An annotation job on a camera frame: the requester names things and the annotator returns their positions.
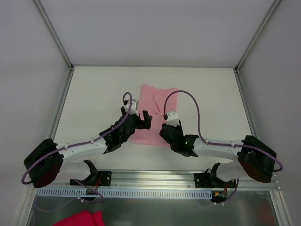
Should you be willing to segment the pink t-shirt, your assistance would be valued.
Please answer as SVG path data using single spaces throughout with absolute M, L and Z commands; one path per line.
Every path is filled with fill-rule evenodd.
M 147 111 L 152 116 L 151 127 L 149 130 L 136 130 L 131 136 L 131 141 L 139 145 L 154 145 L 160 147 L 168 147 L 163 138 L 160 137 L 159 132 L 162 129 L 164 121 L 164 103 L 167 96 L 178 88 L 171 89 L 157 89 L 152 86 L 141 85 L 141 92 L 139 97 L 138 111 L 143 113 Z

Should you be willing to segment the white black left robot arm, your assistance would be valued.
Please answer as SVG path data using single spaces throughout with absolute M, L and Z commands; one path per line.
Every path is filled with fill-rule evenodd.
M 111 153 L 127 142 L 137 129 L 150 129 L 152 116 L 146 110 L 126 113 L 108 129 L 90 141 L 59 147 L 53 139 L 43 140 L 24 160 L 25 176 L 35 188 L 43 188 L 54 181 L 68 180 L 71 186 L 82 183 L 99 185 L 101 176 L 91 157 Z

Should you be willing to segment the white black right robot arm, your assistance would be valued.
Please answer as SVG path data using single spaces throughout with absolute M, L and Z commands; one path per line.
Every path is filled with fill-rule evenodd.
M 162 124 L 159 135 L 172 151 L 185 157 L 216 157 L 229 160 L 216 163 L 208 181 L 214 187 L 232 179 L 250 177 L 258 182 L 270 183 L 277 154 L 262 141 L 247 135 L 243 140 L 227 141 L 221 145 L 216 140 L 203 141 L 198 135 L 184 135 L 182 125 Z

